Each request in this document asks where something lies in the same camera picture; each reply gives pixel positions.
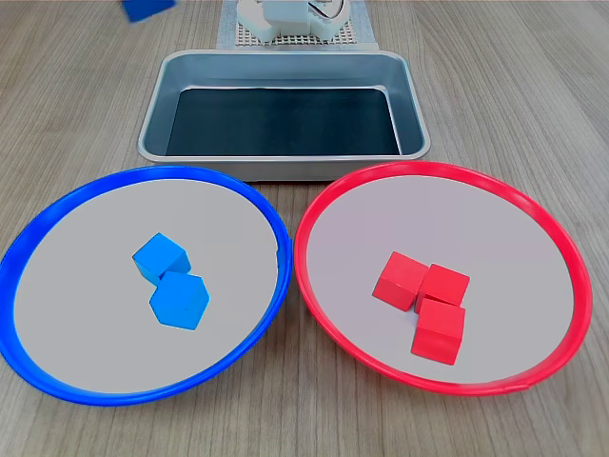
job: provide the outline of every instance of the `gray plate surface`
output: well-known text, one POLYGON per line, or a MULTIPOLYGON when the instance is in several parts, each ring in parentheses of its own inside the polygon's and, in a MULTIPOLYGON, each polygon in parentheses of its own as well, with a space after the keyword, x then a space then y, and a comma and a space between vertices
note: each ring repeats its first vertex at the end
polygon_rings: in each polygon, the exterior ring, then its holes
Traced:
POLYGON ((339 332, 377 360, 435 381, 489 383, 526 371, 559 345, 573 315, 571 279, 549 235, 500 197, 444 178, 384 178, 350 190, 317 220, 306 261, 339 332), (454 366, 411 354, 417 315, 371 296, 393 250, 471 277, 454 366))
POLYGON ((102 194, 63 218, 33 253, 17 290, 17 334, 31 359, 70 386, 132 393, 214 365, 265 314, 277 283, 277 242, 245 197, 189 180, 102 194), (210 295, 194 331, 162 326, 155 288, 131 255, 162 232, 181 245, 210 295))

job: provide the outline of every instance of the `toy block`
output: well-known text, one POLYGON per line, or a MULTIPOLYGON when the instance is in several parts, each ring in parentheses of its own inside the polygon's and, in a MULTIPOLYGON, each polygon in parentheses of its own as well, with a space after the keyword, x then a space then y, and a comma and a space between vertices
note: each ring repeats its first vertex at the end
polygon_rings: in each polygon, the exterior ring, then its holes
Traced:
POLYGON ((447 365, 455 365, 465 325, 465 308, 423 299, 413 354, 447 365))
POLYGON ((123 0, 129 22, 140 22, 175 6, 175 0, 123 0))
POLYGON ((469 276, 432 264, 422 280, 415 312, 421 311, 422 301, 425 298, 460 307, 467 286, 469 286, 469 276))
POLYGON ((133 254, 133 261, 142 276, 155 286, 159 286, 167 271, 184 274, 190 271, 187 252, 162 233, 154 235, 133 254))
POLYGON ((393 252, 384 267, 372 296, 408 311, 429 268, 398 252, 393 252))
POLYGON ((209 303, 203 279, 168 271, 156 289, 150 306, 165 326, 194 330, 199 326, 209 303))

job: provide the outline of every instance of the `blue cube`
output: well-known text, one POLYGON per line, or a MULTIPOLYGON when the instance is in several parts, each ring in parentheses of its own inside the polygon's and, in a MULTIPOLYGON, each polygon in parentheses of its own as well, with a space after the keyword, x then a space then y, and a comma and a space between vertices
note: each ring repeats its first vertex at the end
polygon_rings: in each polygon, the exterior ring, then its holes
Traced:
POLYGON ((175 6, 175 0, 123 0, 129 22, 139 22, 175 6))
POLYGON ((162 233, 154 235, 133 254, 133 261, 142 276, 155 286, 159 286, 168 271, 184 274, 190 271, 187 252, 162 233))
POLYGON ((199 326, 208 303, 209 294, 202 278, 173 271, 163 276, 150 298, 150 306, 161 324, 187 330, 199 326))

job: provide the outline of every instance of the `wood grain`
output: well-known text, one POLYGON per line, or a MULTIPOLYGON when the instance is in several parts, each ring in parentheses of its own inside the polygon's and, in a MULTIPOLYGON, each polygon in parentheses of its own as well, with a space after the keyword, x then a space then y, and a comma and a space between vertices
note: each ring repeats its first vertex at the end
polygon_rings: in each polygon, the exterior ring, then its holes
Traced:
MULTIPOLYGON (((410 63, 428 160, 522 189, 573 235, 595 312, 560 373, 507 397, 385 379, 325 335, 292 284, 267 335, 174 398, 81 407, 0 362, 2 456, 609 455, 609 4, 373 2, 410 63)), ((0 2, 0 249, 66 192, 145 165, 136 137, 161 60, 213 49, 220 3, 130 26, 114 2, 0 2)), ((259 185, 294 233, 321 185, 259 185)))

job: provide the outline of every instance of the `blue rim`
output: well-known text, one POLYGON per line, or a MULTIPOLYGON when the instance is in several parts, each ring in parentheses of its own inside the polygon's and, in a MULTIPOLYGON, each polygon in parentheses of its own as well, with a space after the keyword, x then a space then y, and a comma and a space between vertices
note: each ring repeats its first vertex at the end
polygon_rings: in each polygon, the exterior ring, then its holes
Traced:
POLYGON ((32 386, 73 403, 98 407, 135 405, 178 394, 207 381, 243 356, 263 336, 279 312, 292 272, 292 245, 284 222, 257 190, 218 171, 195 167, 162 166, 129 169, 88 183, 60 198, 36 216, 19 234, 0 263, 0 352, 7 363, 32 386), (14 299, 21 275, 43 238, 63 217, 88 200, 132 184, 158 179, 190 179, 223 186, 243 195, 266 217, 277 238, 277 287, 265 315, 244 341, 224 359, 179 383, 146 392, 98 393, 69 386, 40 369, 28 356, 14 325, 14 299))

